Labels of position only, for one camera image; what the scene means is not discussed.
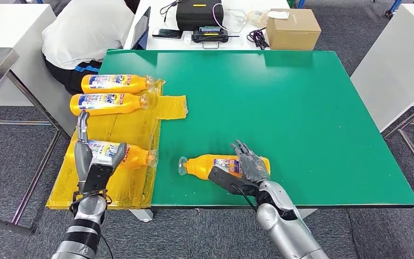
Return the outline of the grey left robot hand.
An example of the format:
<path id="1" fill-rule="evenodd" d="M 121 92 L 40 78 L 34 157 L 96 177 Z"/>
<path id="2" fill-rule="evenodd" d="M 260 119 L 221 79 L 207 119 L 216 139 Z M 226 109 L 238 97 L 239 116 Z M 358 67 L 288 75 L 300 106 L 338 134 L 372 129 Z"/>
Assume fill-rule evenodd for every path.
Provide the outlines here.
<path id="1" fill-rule="evenodd" d="M 74 145 L 74 161 L 79 182 L 86 182 L 92 164 L 98 164 L 99 166 L 105 166 L 107 169 L 111 169 L 111 175 L 113 175 L 118 165 L 123 161 L 127 149 L 127 144 L 122 142 L 118 145 L 112 157 L 95 159 L 88 144 L 88 118 L 89 113 L 85 110 L 82 110 L 78 116 L 78 139 Z"/>

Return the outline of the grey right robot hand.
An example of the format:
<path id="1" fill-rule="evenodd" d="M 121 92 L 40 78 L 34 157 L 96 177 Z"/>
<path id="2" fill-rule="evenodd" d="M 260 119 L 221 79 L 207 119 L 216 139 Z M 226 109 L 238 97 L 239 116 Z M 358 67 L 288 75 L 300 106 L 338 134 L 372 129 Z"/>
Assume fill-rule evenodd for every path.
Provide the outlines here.
<path id="1" fill-rule="evenodd" d="M 240 168 L 247 181 L 260 183 L 270 178 L 265 163 L 245 143 L 235 140 L 230 146 L 238 156 Z"/>

